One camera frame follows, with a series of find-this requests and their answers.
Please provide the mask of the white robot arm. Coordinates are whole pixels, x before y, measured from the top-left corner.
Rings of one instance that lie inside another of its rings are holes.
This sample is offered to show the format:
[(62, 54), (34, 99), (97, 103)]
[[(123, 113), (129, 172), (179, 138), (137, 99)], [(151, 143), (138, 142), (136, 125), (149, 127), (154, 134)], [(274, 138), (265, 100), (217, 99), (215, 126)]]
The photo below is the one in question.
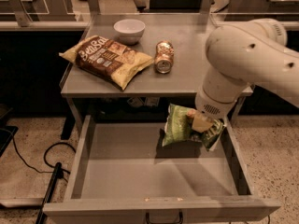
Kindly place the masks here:
[(273, 19), (229, 22), (206, 39), (209, 67), (195, 98), (197, 111), (222, 119), (250, 85), (299, 107), (299, 52), (286, 47), (287, 33)]

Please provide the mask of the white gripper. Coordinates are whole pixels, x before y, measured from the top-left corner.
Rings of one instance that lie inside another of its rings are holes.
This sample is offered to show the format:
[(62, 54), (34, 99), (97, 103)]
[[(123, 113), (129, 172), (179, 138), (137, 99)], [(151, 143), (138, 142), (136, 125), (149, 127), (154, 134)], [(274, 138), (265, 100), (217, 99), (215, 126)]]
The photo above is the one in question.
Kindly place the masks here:
[(195, 97), (196, 109), (187, 112), (187, 118), (192, 122), (192, 129), (203, 133), (213, 126), (213, 119), (223, 119), (232, 110), (235, 101), (221, 103), (211, 99), (202, 89)]

